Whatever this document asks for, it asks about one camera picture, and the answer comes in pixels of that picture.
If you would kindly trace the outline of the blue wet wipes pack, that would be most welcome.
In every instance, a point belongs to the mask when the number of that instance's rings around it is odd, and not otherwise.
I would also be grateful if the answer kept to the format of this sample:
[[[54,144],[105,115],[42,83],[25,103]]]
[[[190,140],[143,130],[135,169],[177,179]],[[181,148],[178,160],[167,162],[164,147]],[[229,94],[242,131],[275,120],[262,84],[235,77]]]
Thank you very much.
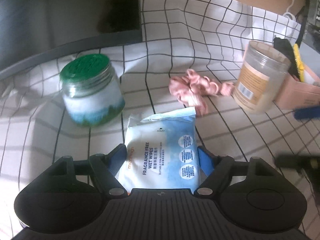
[[[125,145],[127,159],[118,180],[132,189],[190,189],[200,185],[195,137],[195,107],[143,118],[130,115]]]

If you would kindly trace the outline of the yellow round sponge pad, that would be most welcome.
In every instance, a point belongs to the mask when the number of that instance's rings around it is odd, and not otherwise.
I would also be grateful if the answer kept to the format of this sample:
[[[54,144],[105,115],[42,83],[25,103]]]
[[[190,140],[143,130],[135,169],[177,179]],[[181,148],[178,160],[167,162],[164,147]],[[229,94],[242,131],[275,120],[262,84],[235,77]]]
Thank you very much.
[[[295,56],[295,61],[296,61],[296,65],[297,65],[297,72],[298,72],[298,76],[299,76],[299,80],[300,82],[304,82],[305,81],[305,77],[304,77],[304,63],[300,57],[300,52],[299,52],[299,46],[298,44],[294,44],[293,45],[293,53]]]

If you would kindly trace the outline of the pink scrunchie cloth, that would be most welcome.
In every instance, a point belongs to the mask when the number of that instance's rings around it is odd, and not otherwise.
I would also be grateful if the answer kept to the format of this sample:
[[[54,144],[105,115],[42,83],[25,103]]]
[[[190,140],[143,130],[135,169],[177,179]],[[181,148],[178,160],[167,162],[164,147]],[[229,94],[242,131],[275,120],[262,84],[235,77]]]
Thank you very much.
[[[234,83],[220,83],[207,76],[201,76],[193,69],[188,69],[185,76],[173,76],[169,82],[169,92],[180,103],[195,107],[196,114],[203,116],[209,113],[204,100],[205,96],[231,96]]]

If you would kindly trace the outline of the pink storage box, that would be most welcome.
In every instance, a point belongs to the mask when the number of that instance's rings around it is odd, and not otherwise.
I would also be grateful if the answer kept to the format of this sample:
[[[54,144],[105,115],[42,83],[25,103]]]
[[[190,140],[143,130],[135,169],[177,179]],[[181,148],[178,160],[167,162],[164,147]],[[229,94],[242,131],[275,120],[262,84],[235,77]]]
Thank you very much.
[[[304,65],[304,77],[306,82],[300,82],[287,74],[275,99],[281,110],[319,105],[319,77],[307,65]]]

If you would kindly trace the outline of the green lid glass jar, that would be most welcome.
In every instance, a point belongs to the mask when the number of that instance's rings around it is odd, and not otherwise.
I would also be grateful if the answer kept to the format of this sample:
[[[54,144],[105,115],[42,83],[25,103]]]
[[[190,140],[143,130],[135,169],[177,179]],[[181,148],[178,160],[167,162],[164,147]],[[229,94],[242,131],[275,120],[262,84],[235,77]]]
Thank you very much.
[[[110,122],[125,107],[116,71],[106,55],[81,56],[65,65],[59,77],[66,110],[76,124]]]

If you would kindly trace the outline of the black knit cloth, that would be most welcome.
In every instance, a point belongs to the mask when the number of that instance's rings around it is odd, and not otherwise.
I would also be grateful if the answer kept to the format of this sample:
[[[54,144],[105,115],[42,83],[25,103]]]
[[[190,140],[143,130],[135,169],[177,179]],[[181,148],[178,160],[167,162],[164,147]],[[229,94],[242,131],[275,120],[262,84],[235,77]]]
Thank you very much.
[[[290,61],[290,67],[288,69],[289,74],[296,80],[300,81],[293,47],[289,40],[286,38],[275,37],[273,39],[273,47],[288,58]]]

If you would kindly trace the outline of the black monitor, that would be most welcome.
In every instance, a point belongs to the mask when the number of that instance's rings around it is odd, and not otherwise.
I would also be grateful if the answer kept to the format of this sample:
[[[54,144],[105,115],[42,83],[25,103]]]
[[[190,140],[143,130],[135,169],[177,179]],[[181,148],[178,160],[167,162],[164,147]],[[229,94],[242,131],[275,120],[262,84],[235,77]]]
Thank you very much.
[[[140,0],[1,0],[1,78],[84,50],[142,41]]]

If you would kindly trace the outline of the clear jar tan lid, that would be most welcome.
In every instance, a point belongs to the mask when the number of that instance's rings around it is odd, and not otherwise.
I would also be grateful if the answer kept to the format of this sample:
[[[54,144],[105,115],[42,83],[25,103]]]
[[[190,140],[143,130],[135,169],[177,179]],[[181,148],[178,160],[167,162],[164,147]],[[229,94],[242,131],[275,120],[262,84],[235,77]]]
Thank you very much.
[[[291,65],[272,45],[249,41],[233,98],[248,113],[267,111],[276,98]]]

